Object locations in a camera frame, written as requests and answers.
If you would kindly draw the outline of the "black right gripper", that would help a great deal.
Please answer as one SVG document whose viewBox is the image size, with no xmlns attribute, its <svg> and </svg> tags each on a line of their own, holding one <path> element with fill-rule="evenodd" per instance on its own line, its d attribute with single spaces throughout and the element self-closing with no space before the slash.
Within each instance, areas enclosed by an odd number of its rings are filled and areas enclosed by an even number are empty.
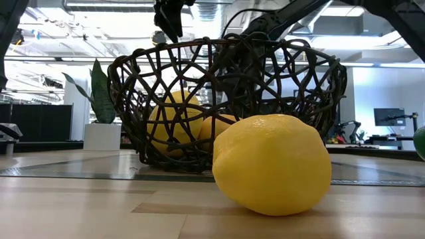
<svg viewBox="0 0 425 239">
<path fill-rule="evenodd" d="M 276 110 L 273 100 L 265 100 L 262 96 L 265 89 L 265 60 L 260 58 L 267 50 L 264 42 L 270 37 L 256 31 L 236 35 L 229 33 L 225 39 L 237 40 L 238 43 L 228 46 L 229 57 L 225 61 L 225 80 L 228 91 L 226 96 L 230 105 L 226 113 L 272 113 Z"/>
</svg>

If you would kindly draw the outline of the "small yellow lemon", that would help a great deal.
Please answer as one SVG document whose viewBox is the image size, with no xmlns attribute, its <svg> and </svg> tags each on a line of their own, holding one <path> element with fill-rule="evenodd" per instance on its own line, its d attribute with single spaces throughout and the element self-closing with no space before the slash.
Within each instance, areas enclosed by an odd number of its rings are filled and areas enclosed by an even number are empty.
<svg viewBox="0 0 425 239">
<path fill-rule="evenodd" d="M 181 95 L 180 91 L 172 92 L 172 96 L 173 96 L 174 101 L 176 103 L 183 103 L 183 99 L 182 99 L 182 95 Z M 193 96 L 189 100 L 189 103 L 199 105 L 199 101 L 195 96 Z M 181 114 L 181 117 L 183 119 L 195 117 L 195 116 L 197 116 L 201 113 L 200 110 L 197 110 L 197 109 L 194 109 L 194 108 L 187 108 L 186 111 L 187 111 L 187 114 L 185 114 L 184 112 Z M 176 111 L 175 111 L 174 108 L 165 107 L 165 112 L 166 112 L 166 118 L 168 120 L 172 120 L 175 117 Z M 152 121 L 154 121 L 154 120 L 162 121 L 163 120 L 163 113 L 159 112 L 159 106 L 158 105 L 156 105 L 154 107 L 153 111 L 151 112 L 151 114 L 149 116 L 149 120 L 152 120 Z M 199 136 L 199 133 L 201 131 L 201 128 L 202 128 L 203 117 L 189 121 L 188 124 L 189 124 L 189 129 L 190 129 L 193 137 L 195 139 L 197 139 L 198 136 Z M 152 133 L 153 126 L 154 125 L 152 123 L 147 124 L 147 132 L 148 133 Z M 185 130 L 183 129 L 183 127 L 180 123 L 175 124 L 174 130 L 173 130 L 173 136 L 174 136 L 175 139 L 177 139 L 179 141 L 179 143 L 184 144 L 184 143 L 190 143 L 191 142 L 191 138 L 187 135 L 187 133 L 185 132 Z M 157 127 L 155 129 L 155 133 L 154 133 L 154 138 L 159 139 L 161 141 L 167 141 L 169 139 L 169 136 L 168 136 L 168 133 L 166 132 L 165 126 L 162 123 L 157 125 Z M 158 149 L 164 155 L 176 156 L 176 157 L 183 155 L 183 151 L 181 149 L 167 151 L 167 145 L 166 144 L 157 142 L 155 140 L 153 140 L 151 143 L 155 146 L 156 149 Z"/>
</svg>

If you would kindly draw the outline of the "large yellow lemon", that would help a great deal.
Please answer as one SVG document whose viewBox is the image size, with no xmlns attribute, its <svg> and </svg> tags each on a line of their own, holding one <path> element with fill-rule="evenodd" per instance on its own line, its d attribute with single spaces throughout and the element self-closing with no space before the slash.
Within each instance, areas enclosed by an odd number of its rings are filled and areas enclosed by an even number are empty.
<svg viewBox="0 0 425 239">
<path fill-rule="evenodd" d="M 252 116 L 214 141 L 212 173 L 218 188 L 260 214 L 311 209 L 328 192 L 331 172 L 319 132 L 293 116 Z"/>
</svg>

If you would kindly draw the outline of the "dark woven wicker basket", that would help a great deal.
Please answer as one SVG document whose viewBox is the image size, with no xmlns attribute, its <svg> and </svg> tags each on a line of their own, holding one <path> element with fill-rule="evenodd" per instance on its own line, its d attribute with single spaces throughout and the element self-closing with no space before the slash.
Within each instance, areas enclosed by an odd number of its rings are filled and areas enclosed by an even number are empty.
<svg viewBox="0 0 425 239">
<path fill-rule="evenodd" d="M 195 139 L 189 129 L 189 121 L 203 117 L 211 118 L 212 123 L 233 124 L 252 115 L 249 113 L 226 113 L 230 105 L 224 85 L 225 68 L 223 60 L 226 48 L 238 43 L 237 40 L 210 39 L 207 37 L 175 44 L 161 43 L 149 49 L 137 49 L 129 56 L 120 56 L 108 67 L 109 93 L 117 115 L 122 120 L 124 129 L 129 135 L 139 159 L 146 165 L 152 165 L 168 171 L 202 173 L 212 167 L 213 141 L 215 132 L 205 139 Z M 149 63 L 137 63 L 137 58 L 147 58 Z M 161 60 L 169 58 L 171 63 Z M 207 59 L 207 65 L 193 62 L 196 59 Z M 172 92 L 180 91 L 183 103 L 176 103 Z M 199 105 L 190 104 L 195 96 Z M 149 120 L 154 107 L 159 106 L 163 120 Z M 175 109 L 172 120 L 166 118 L 165 107 Z M 195 117 L 181 117 L 187 108 L 200 110 Z M 333 127 L 335 116 L 311 116 L 299 118 L 314 127 L 325 137 Z M 152 133 L 147 132 L 147 124 L 152 123 Z M 154 138 L 158 124 L 165 126 L 169 139 L 161 141 Z M 176 123 L 180 123 L 191 138 L 190 143 L 179 143 L 173 136 Z M 167 156 L 151 143 L 153 140 L 167 145 L 167 151 L 181 149 L 183 155 Z"/>
</svg>

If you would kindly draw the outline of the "large bright green lime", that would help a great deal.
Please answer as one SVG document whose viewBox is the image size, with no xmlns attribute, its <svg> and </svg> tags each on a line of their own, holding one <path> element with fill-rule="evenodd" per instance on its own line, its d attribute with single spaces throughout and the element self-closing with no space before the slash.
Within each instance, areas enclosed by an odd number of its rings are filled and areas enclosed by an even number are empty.
<svg viewBox="0 0 425 239">
<path fill-rule="evenodd" d="M 412 138 L 417 154 L 425 161 L 425 125 L 417 129 Z"/>
</svg>

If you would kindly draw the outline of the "black ceiling dome device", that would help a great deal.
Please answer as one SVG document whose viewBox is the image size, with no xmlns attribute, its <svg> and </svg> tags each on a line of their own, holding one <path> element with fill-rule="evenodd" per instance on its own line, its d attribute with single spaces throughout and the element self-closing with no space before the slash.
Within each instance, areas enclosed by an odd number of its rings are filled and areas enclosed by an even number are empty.
<svg viewBox="0 0 425 239">
<path fill-rule="evenodd" d="M 157 45 L 160 43 L 166 43 L 167 37 L 163 31 L 155 31 L 151 37 L 151 41 L 153 45 Z"/>
</svg>

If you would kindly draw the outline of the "green snake plant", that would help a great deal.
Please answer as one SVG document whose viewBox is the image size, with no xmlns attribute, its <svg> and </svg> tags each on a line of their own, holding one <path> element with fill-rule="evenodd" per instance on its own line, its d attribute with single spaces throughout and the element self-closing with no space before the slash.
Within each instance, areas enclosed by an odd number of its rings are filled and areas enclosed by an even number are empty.
<svg viewBox="0 0 425 239">
<path fill-rule="evenodd" d="M 88 99 L 92 110 L 96 116 L 97 123 L 111 124 L 116 118 L 114 105 L 108 93 L 108 77 L 103 72 L 100 62 L 96 58 L 92 69 L 90 70 L 91 77 L 91 93 L 88 95 L 86 91 L 79 86 L 74 79 L 66 73 L 62 73 L 68 83 L 76 86 L 76 89 L 81 95 Z"/>
</svg>

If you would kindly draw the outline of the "colourful toy pile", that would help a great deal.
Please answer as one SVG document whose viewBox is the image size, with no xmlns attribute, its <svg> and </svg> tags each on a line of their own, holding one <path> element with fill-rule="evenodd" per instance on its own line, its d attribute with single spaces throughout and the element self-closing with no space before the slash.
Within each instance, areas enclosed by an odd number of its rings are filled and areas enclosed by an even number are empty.
<svg viewBox="0 0 425 239">
<path fill-rule="evenodd" d="M 338 133 L 335 133 L 327 138 L 327 144 L 346 144 L 345 138 Z"/>
</svg>

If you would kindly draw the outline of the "white plant pot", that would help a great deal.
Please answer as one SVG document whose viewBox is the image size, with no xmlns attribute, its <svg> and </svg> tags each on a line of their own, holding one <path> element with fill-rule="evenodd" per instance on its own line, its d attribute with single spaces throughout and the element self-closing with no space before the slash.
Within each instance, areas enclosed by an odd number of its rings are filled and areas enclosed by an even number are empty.
<svg viewBox="0 0 425 239">
<path fill-rule="evenodd" d="M 86 151 L 119 151 L 121 126 L 106 123 L 86 124 L 84 145 Z"/>
</svg>

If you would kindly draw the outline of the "long ceiling light strip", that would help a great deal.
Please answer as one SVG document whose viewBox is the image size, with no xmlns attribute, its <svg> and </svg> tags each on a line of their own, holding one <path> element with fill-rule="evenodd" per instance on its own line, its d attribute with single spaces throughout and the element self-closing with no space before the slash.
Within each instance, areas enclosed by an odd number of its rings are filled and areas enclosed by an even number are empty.
<svg viewBox="0 0 425 239">
<path fill-rule="evenodd" d="M 115 58 L 97 58 L 98 61 L 102 64 L 111 64 L 114 62 Z M 47 62 L 54 63 L 60 62 L 61 64 L 66 64 L 65 62 L 71 62 L 76 64 L 89 64 L 95 61 L 95 58 L 92 57 L 49 57 L 49 56 L 5 56 L 5 61 L 20 61 L 20 62 Z M 317 65 L 328 65 L 325 63 L 323 58 L 318 58 Z M 149 63 L 147 58 L 137 58 L 137 63 Z M 164 63 L 171 63 L 169 58 L 161 60 Z M 207 59 L 196 59 L 193 62 L 197 64 L 207 65 L 209 61 Z M 285 61 L 276 61 L 278 64 L 285 64 Z M 296 66 L 307 66 L 308 61 L 295 61 L 293 63 Z M 409 68 L 409 69 L 425 69 L 425 63 L 372 63 L 372 62 L 340 62 L 341 65 L 347 67 L 361 67 L 361 68 Z M 266 61 L 266 65 L 272 65 L 271 60 Z"/>
</svg>

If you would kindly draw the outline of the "dark computer monitor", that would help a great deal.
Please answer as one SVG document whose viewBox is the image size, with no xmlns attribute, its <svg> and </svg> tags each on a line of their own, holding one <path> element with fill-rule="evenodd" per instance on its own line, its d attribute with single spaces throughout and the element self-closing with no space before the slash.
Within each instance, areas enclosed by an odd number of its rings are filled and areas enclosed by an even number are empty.
<svg viewBox="0 0 425 239">
<path fill-rule="evenodd" d="M 404 108 L 375 108 L 374 118 L 376 126 L 405 126 Z"/>
</svg>

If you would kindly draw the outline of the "black desk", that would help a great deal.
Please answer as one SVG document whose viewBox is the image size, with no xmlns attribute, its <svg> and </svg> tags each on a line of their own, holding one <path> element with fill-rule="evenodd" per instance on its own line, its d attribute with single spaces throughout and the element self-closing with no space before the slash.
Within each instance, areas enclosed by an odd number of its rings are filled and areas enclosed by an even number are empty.
<svg viewBox="0 0 425 239">
<path fill-rule="evenodd" d="M 391 135 L 372 135 L 365 142 L 379 147 L 396 147 L 403 150 L 403 141 L 413 141 L 413 137 L 407 136 L 391 136 Z"/>
</svg>

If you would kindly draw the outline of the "black room partition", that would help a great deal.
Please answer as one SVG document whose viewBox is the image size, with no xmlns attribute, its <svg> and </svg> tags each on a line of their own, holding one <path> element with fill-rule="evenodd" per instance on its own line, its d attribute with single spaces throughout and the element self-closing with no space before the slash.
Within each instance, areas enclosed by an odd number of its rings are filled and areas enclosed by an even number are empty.
<svg viewBox="0 0 425 239">
<path fill-rule="evenodd" d="M 19 141 L 68 141 L 72 110 L 72 105 L 0 103 L 0 123 L 16 124 L 23 134 Z"/>
</svg>

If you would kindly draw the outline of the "black-bordered baking mat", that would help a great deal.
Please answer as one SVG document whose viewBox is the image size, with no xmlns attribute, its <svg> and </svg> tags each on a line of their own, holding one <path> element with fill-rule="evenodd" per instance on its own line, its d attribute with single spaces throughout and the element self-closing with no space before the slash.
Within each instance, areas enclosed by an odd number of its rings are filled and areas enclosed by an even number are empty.
<svg viewBox="0 0 425 239">
<path fill-rule="evenodd" d="M 201 174 L 166 172 L 142 165 L 135 155 L 95 157 L 24 167 L 0 169 L 0 177 L 111 179 L 213 183 L 210 171 Z M 396 159 L 360 158 L 346 161 L 334 158 L 333 185 L 425 187 L 425 163 Z"/>
</svg>

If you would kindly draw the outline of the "corrugated silver ceiling duct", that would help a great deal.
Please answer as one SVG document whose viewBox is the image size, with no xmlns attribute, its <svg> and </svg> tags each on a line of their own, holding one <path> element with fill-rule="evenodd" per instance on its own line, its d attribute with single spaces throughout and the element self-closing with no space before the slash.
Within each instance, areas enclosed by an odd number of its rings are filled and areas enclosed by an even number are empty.
<svg viewBox="0 0 425 239">
<path fill-rule="evenodd" d="M 224 7 L 215 3 L 195 3 L 190 7 L 193 14 L 193 32 L 197 38 L 218 39 L 225 25 Z"/>
</svg>

